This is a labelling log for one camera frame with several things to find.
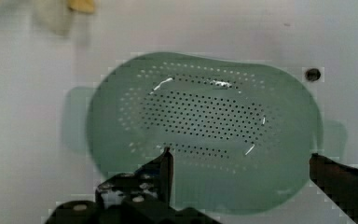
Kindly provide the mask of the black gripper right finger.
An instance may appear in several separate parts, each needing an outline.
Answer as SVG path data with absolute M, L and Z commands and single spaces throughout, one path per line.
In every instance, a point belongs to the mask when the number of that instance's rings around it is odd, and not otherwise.
M 358 168 L 312 153 L 310 180 L 358 224 Z

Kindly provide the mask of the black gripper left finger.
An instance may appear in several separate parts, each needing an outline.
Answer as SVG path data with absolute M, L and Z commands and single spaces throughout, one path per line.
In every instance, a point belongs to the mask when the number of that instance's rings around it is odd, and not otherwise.
M 172 178 L 173 155 L 165 147 L 136 171 L 104 181 L 94 200 L 58 205 L 45 224 L 221 224 L 193 207 L 172 208 Z

